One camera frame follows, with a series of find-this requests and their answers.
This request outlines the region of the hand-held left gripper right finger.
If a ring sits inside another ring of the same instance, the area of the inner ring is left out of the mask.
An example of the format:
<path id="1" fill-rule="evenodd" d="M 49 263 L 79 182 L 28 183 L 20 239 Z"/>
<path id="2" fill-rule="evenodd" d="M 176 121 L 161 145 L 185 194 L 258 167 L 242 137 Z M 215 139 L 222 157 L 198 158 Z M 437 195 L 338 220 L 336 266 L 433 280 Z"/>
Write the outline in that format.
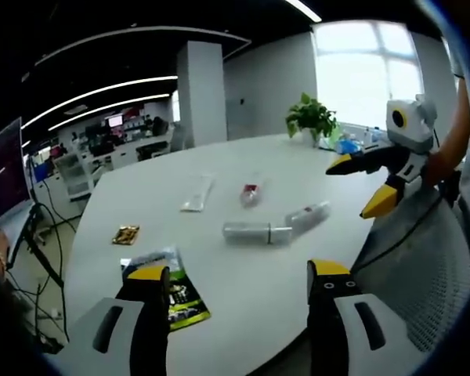
<path id="1" fill-rule="evenodd" d="M 411 375 L 416 346 L 382 300 L 364 294 L 343 265 L 307 263 L 312 375 Z"/>

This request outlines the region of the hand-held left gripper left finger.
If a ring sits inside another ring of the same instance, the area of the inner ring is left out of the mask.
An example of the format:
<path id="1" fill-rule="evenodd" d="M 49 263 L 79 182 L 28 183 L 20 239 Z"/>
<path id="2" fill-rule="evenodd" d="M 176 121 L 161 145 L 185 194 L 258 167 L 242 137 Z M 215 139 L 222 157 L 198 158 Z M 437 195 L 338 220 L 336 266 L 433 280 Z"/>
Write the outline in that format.
<path id="1" fill-rule="evenodd" d="M 166 375 L 170 272 L 131 272 L 114 298 L 103 298 L 73 326 L 49 362 L 60 375 Z"/>

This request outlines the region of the person's right hand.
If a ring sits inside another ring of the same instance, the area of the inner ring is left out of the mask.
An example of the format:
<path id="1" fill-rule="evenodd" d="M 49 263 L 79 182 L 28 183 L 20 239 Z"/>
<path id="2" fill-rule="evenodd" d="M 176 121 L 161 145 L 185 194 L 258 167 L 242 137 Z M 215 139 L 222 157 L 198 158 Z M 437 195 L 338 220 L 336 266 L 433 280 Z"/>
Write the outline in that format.
<path id="1" fill-rule="evenodd" d="M 462 156 L 444 149 L 436 151 L 428 157 L 424 181 L 429 186 L 434 186 L 444 179 L 449 178 L 454 169 L 461 163 Z"/>

